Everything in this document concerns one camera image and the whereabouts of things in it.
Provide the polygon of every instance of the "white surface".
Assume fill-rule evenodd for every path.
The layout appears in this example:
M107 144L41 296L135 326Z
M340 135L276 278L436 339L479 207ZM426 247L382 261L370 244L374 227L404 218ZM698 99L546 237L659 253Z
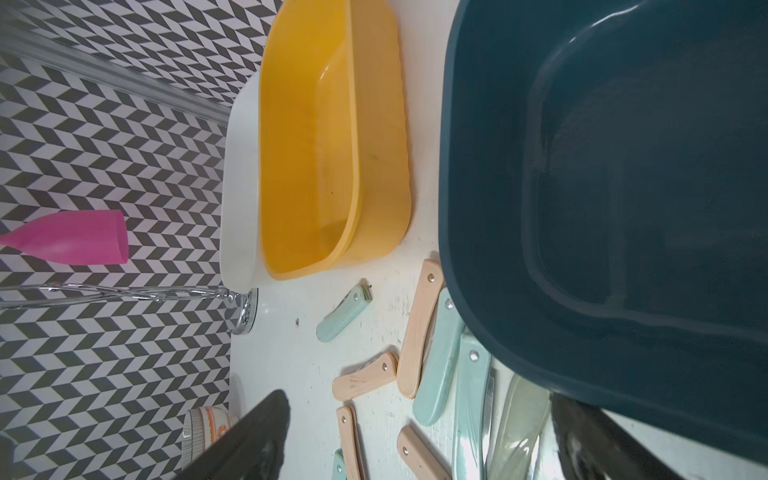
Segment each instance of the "white surface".
M221 280L238 293L256 281L259 237L259 73L237 95L227 125L221 197Z
M274 389L283 389L288 395L291 420L280 475L286 480L330 477L333 453L339 448L336 409L340 406L331 393L331 382L344 367L371 359L388 346L394 346L399 353L422 261L438 258L442 76L445 46L458 1L390 2L400 20L414 191L414 212L406 238L387 257L365 266L251 285L260 288L256 324L247 336L232 338L230 408L242 415ZM240 98L235 102L233 116L238 114L239 102ZM237 131L243 130L233 129L230 122L229 135ZM226 171L233 153L229 151L230 139L227 140L225 208L230 206ZM225 258L227 255L223 252L222 262ZM372 304L331 343L321 343L315 337L317 323L362 278L372 285ZM496 369L495 435L512 373L498 362L493 368ZM415 425L450 471L454 392L449 396L445 413L430 428L415 423L412 401L399 394L394 382L353 404L368 480L415 478L396 451L397 435L408 423ZM768 470L750 462L638 422L621 420L621 423L645 441L652 452L691 480L768 478ZM543 443L545 461L540 478L561 478L551 424Z

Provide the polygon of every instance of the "black object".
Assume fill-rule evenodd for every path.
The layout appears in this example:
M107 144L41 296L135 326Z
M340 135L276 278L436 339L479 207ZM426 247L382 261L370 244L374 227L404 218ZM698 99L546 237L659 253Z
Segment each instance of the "black object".
M289 421L288 398L283 390L275 390L176 479L276 480L283 466Z
M768 2L461 0L440 259L532 382L768 464Z
M0 435L0 480L11 480L15 446L11 439Z
M593 406L550 396L565 480L683 480Z

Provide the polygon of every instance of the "chevron tile wall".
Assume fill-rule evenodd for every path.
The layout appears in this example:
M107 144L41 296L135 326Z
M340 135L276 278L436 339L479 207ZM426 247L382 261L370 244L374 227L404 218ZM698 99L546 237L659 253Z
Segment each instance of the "chevron tile wall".
M232 104L261 65L281 0L4 0L12 23Z
M65 266L0 248L0 286L220 282L225 127L7 54L0 100L0 233L59 210L119 209L131 257ZM173 478L186 410L227 401L229 351L218 300L0 313L13 478Z

